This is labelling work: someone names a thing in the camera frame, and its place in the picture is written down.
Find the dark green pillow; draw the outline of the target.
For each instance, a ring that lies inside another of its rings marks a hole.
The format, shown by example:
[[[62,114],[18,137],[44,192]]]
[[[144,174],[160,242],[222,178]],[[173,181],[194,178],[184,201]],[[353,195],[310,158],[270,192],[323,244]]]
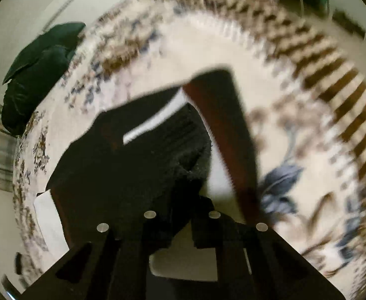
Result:
[[[19,52],[3,80],[1,119],[11,135],[24,133],[38,104],[67,71],[84,28],[83,22],[55,25]]]

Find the floral fleece bed blanket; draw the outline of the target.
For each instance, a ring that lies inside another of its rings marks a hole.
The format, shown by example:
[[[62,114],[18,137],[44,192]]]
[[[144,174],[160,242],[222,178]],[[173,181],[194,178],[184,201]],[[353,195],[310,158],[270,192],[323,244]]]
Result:
[[[343,299],[366,299],[366,80],[330,37],[260,0],[125,0],[83,31],[17,143],[26,290],[69,247],[47,183],[70,144],[101,113],[214,69],[232,74],[267,226]],[[210,218],[246,223],[228,176],[199,196]],[[170,283],[217,280],[215,251],[194,246],[190,223],[149,268]]]

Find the black white red knit garment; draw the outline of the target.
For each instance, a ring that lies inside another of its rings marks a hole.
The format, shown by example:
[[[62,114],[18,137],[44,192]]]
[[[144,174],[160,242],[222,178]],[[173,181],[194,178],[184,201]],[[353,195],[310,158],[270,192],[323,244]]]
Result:
[[[222,173],[211,166],[217,155]],[[101,113],[64,152],[47,189],[69,247],[108,224],[118,239],[161,249],[188,224],[201,188],[222,175],[253,223],[255,148],[225,68]]]

